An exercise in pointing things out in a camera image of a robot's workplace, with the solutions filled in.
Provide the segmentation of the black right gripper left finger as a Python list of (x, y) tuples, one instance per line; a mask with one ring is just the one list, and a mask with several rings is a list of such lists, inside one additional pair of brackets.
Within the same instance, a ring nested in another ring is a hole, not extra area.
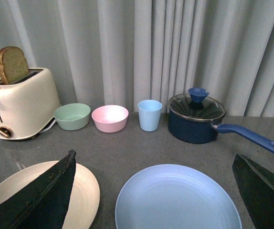
[(60, 229), (69, 208), (76, 152), (0, 204), (0, 229)]

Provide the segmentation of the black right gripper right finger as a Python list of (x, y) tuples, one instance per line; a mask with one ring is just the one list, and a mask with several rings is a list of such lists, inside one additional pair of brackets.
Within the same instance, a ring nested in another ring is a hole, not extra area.
[(274, 229), (274, 173), (239, 154), (232, 171), (255, 228)]

